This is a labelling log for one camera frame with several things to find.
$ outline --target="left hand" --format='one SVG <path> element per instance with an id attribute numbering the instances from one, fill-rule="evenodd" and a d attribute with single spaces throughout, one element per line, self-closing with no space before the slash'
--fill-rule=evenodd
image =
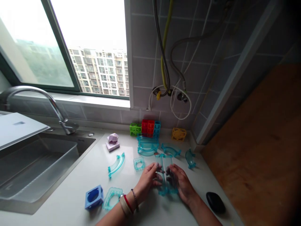
<path id="1" fill-rule="evenodd" d="M 160 182 L 162 181 L 162 177 L 157 174 L 157 171 L 164 173 L 162 166 L 157 163 L 152 163 L 143 170 L 138 184 L 134 187 L 138 205 L 146 199 L 148 192 L 152 186 L 162 185 L 162 183 Z"/>

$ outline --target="red bracelet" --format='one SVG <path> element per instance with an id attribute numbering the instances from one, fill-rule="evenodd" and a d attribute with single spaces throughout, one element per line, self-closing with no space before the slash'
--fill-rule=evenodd
<path id="1" fill-rule="evenodd" d="M 133 210 L 132 210 L 132 208 L 131 208 L 131 206 L 130 206 L 130 204 L 129 204 L 127 198 L 126 198 L 126 195 L 124 195 L 124 199 L 125 199 L 125 201 L 126 201 L 126 204 L 129 206 L 129 209 L 131 210 L 132 214 L 134 214 L 134 212 L 133 212 Z"/>

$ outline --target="purple toy piece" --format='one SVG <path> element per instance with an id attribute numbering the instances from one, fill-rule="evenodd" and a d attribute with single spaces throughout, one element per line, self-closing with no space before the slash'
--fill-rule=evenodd
<path id="1" fill-rule="evenodd" d="M 107 149 L 109 150 L 109 152 L 111 152 L 112 150 L 115 150 L 116 148 L 120 147 L 120 144 L 118 141 L 116 142 L 106 142 L 107 145 Z"/>
<path id="2" fill-rule="evenodd" d="M 118 141 L 118 134 L 117 133 L 112 133 L 110 136 L 108 136 L 108 141 L 111 142 L 111 141 Z"/>

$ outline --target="sky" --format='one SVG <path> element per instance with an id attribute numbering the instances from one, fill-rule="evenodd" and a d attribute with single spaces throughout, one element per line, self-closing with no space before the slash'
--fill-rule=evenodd
<path id="1" fill-rule="evenodd" d="M 68 48 L 126 51 L 123 0 L 52 0 Z M 57 46 L 40 0 L 0 0 L 0 18 L 14 40 Z"/>

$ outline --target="apartment building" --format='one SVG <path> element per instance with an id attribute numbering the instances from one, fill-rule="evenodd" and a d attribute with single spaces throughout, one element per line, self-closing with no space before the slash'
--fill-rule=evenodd
<path id="1" fill-rule="evenodd" d="M 72 48 L 69 53 L 83 92 L 129 97 L 126 52 Z"/>

